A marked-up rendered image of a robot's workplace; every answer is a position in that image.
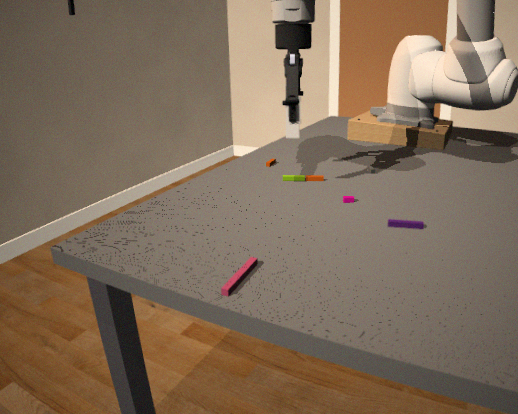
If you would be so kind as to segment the purple rod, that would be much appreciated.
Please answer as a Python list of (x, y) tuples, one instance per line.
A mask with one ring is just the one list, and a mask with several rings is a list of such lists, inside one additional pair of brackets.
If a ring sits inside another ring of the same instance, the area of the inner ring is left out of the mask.
[(388, 219), (388, 227), (423, 229), (423, 221)]

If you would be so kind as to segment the lime green rod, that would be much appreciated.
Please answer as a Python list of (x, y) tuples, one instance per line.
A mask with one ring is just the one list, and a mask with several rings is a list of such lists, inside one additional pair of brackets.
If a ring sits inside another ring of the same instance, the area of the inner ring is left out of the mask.
[(283, 175), (283, 181), (305, 181), (305, 175)]

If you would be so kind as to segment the pink rod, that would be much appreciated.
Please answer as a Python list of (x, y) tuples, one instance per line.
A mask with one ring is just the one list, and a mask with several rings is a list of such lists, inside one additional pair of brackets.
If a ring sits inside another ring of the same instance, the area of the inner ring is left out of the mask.
[(248, 276), (248, 274), (257, 266), (257, 264), (257, 258), (251, 257), (221, 288), (221, 294), (229, 297), (239, 284)]

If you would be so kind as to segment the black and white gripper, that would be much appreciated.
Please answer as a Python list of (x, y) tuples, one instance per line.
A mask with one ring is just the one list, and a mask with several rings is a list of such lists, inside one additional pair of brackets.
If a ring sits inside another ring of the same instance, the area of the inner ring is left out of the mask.
[(299, 49), (311, 48), (311, 24), (276, 24), (275, 47), (288, 50), (286, 59), (284, 58), (286, 98), (282, 101), (282, 105), (286, 105), (286, 138), (299, 138), (299, 115), (301, 124), (301, 96), (303, 96), (300, 78), (303, 58), (299, 59), (298, 52)]

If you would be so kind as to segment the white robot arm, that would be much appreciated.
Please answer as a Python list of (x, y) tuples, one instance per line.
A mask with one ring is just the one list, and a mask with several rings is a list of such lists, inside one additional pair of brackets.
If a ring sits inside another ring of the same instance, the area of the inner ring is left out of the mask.
[[(271, 11), (273, 23), (309, 24), (315, 0), (271, 0)], [(387, 106), (370, 109), (376, 121), (434, 129), (436, 103), (479, 111), (510, 104), (518, 69), (494, 35), (494, 17), (495, 0), (457, 0), (447, 52), (432, 36), (406, 36), (391, 62)]]

